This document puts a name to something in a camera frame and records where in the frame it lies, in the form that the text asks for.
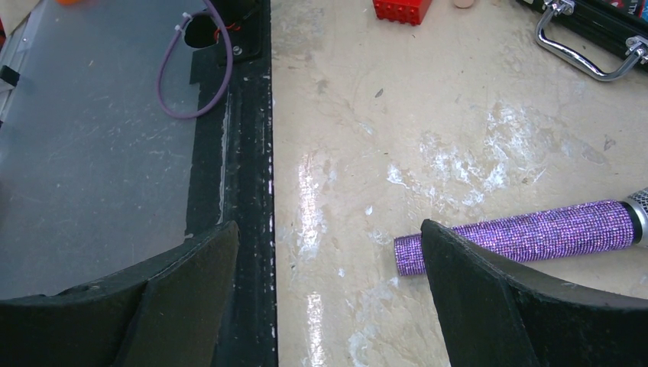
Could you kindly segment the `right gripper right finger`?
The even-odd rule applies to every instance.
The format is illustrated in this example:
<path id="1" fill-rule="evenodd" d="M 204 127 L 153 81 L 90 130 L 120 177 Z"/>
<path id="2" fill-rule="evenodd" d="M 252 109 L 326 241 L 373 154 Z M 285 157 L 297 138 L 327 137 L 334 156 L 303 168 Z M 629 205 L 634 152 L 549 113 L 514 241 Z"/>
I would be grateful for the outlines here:
<path id="1" fill-rule="evenodd" d="M 645 366 L 647 302 L 536 271 L 427 219 L 426 276 L 453 366 Z"/>

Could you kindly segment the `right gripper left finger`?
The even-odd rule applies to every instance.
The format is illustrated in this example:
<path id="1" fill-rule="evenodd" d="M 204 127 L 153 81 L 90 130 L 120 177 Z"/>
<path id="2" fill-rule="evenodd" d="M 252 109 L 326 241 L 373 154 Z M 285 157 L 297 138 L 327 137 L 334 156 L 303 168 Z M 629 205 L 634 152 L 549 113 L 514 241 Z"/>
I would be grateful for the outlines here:
<path id="1" fill-rule="evenodd" d="M 1 303 L 3 366 L 208 366 L 239 247 L 226 222 L 54 296 Z"/>

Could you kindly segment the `purple glitter microphone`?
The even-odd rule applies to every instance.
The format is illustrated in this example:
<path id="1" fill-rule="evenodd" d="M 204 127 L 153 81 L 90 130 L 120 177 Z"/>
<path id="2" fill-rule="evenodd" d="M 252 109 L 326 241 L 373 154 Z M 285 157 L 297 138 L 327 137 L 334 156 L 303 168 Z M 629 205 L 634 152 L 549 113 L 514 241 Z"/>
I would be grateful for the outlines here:
<path id="1" fill-rule="evenodd" d="M 513 261 L 528 262 L 647 245 L 647 191 L 453 227 Z"/>

